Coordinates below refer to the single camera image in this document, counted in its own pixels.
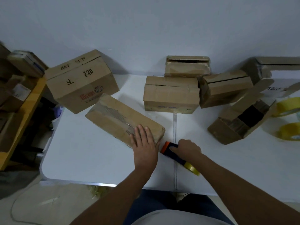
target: person's right arm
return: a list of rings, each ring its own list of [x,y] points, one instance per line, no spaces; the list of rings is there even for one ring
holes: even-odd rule
[[[181,139],[171,150],[203,175],[239,225],[300,224],[299,212],[219,166],[190,140]]]

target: roll of tape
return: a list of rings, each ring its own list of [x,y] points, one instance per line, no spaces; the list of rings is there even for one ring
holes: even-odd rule
[[[300,122],[283,125],[279,129],[280,138],[283,140],[300,141]]]
[[[184,165],[184,167],[185,167],[186,169],[188,169],[189,171],[191,171],[192,173],[196,174],[197,176],[200,175],[200,172],[197,171],[196,168],[193,167],[192,164],[190,164],[189,162],[186,162],[185,165]]]
[[[289,98],[277,103],[277,111],[273,117],[282,117],[300,111],[300,97]]]

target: person's left arm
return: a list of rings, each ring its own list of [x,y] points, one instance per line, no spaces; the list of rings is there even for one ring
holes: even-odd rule
[[[135,139],[131,135],[135,169],[131,174],[106,196],[96,201],[81,213],[70,225],[121,225],[133,201],[151,177],[157,160],[158,147],[155,146],[148,127],[135,128]]]

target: white shirt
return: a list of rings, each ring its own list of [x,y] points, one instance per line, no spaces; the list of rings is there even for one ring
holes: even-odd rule
[[[150,212],[138,220],[132,225],[228,225],[221,220],[217,220],[204,215],[198,215],[195,213],[178,211],[178,210],[157,210]]]

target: person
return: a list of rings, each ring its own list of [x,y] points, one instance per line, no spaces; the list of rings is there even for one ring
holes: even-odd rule
[[[177,203],[170,192],[141,192],[156,167],[159,144],[155,146],[150,129],[141,125],[130,137],[133,172],[71,225],[233,224],[207,196],[189,194]],[[171,150],[203,175],[239,225],[300,224],[299,212],[219,166],[190,140],[181,139]]]

